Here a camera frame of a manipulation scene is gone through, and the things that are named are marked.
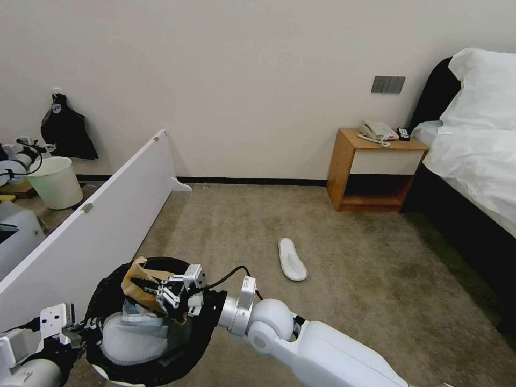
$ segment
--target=white panel board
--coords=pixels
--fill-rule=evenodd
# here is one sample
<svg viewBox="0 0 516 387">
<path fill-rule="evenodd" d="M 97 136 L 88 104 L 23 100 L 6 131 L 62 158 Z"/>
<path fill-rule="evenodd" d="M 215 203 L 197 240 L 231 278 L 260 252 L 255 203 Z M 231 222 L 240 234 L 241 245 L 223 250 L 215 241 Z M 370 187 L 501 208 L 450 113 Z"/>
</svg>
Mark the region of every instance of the white panel board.
<svg viewBox="0 0 516 387">
<path fill-rule="evenodd" d="M 98 282 L 131 260 L 172 190 L 169 139 L 159 131 L 79 209 L 0 282 L 0 332 L 73 302 L 82 319 Z"/>
<path fill-rule="evenodd" d="M 413 175 L 422 150 L 356 150 L 351 174 Z"/>
</svg>

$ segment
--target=white slipper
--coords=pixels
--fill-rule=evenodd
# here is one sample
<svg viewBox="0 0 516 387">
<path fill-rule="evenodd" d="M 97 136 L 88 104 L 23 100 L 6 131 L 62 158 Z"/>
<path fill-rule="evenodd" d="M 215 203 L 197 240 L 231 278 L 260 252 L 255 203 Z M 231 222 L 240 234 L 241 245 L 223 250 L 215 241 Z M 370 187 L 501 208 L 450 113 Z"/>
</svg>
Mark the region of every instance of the white slipper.
<svg viewBox="0 0 516 387">
<path fill-rule="evenodd" d="M 281 269 L 287 278 L 293 281 L 302 281 L 308 277 L 308 271 L 299 259 L 296 253 L 296 246 L 294 246 L 294 242 L 291 239 L 280 239 L 278 250 Z"/>
</svg>

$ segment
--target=wooden nightstand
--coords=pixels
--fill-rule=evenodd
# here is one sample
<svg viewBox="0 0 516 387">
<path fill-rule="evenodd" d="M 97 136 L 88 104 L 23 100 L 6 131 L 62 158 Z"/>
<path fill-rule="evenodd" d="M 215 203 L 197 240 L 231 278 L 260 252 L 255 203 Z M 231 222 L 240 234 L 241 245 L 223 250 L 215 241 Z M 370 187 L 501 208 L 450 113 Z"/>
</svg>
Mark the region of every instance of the wooden nightstand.
<svg viewBox="0 0 516 387">
<path fill-rule="evenodd" d="M 399 212 L 428 148 L 415 138 L 383 148 L 357 133 L 337 133 L 326 186 L 335 209 Z"/>
</svg>

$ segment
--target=white pillow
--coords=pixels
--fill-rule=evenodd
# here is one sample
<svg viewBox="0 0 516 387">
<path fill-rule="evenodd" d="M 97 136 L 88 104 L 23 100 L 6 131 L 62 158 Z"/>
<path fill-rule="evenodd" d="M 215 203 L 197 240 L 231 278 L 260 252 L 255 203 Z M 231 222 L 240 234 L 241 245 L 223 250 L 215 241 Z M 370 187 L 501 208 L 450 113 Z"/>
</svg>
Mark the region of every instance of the white pillow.
<svg viewBox="0 0 516 387">
<path fill-rule="evenodd" d="M 516 130 L 516 54 L 466 48 L 448 67 L 462 89 L 441 115 L 444 126 Z"/>
</svg>

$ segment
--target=black headboard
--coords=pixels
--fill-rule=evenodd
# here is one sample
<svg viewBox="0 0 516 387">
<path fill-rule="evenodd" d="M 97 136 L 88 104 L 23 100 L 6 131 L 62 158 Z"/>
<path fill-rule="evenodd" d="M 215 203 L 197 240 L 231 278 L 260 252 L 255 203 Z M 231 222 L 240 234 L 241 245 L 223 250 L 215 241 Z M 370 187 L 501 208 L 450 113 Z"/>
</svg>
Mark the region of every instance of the black headboard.
<svg viewBox="0 0 516 387">
<path fill-rule="evenodd" d="M 428 76 L 408 126 L 410 132 L 424 121 L 439 120 L 453 97 L 461 90 L 461 82 L 448 68 L 450 60 L 443 59 Z"/>
</svg>

